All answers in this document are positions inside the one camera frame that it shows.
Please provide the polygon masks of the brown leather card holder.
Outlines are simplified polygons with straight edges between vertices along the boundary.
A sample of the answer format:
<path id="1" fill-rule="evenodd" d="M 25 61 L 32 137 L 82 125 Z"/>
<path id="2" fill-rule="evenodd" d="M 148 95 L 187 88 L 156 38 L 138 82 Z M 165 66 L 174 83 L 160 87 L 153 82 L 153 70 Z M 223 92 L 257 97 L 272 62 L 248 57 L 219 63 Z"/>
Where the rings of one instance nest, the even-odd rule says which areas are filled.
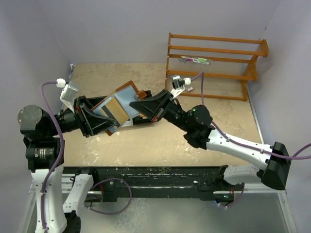
<path id="1" fill-rule="evenodd" d="M 116 121 L 115 126 L 105 130 L 105 133 L 111 136 L 127 121 L 139 116 L 139 112 L 130 107 L 129 104 L 133 101 L 142 100 L 145 97 L 147 97 L 146 91 L 138 90 L 133 81 L 128 81 L 110 93 L 91 110 L 97 115 Z"/>

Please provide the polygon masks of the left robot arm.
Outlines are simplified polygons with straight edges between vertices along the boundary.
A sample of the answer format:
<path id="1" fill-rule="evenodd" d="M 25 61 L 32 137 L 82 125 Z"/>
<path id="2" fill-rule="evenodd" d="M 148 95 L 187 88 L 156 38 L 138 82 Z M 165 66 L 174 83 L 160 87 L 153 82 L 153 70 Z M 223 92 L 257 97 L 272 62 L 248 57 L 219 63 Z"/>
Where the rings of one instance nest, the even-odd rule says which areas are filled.
<path id="1" fill-rule="evenodd" d="M 103 100 L 104 97 L 80 96 L 74 100 L 73 110 L 67 109 L 58 115 L 50 115 L 37 105 L 28 105 L 18 114 L 28 169 L 35 183 L 37 233 L 81 231 L 81 209 L 88 191 L 99 187 L 100 178 L 95 168 L 75 168 L 68 202 L 62 202 L 63 134 L 79 129 L 84 137 L 90 137 L 115 126 L 112 118 L 92 112 Z"/>

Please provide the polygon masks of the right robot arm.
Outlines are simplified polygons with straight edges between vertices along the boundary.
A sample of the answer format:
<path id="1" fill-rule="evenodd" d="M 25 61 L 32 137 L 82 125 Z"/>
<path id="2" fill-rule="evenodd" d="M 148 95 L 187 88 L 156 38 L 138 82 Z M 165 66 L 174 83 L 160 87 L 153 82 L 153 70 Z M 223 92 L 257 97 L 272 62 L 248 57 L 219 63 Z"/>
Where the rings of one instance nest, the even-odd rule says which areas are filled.
<path id="1" fill-rule="evenodd" d="M 194 148 L 222 152 L 251 164 L 226 167 L 223 174 L 216 178 L 216 184 L 221 190 L 245 182 L 237 173 L 253 173 L 267 187 L 285 189 L 291 162 L 284 144 L 259 144 L 224 133 L 212 124 L 213 118 L 207 107 L 201 104 L 184 111 L 179 101 L 167 90 L 162 90 L 153 97 L 133 101 L 129 105 L 152 122 L 164 118 L 185 131 L 184 138 Z"/>

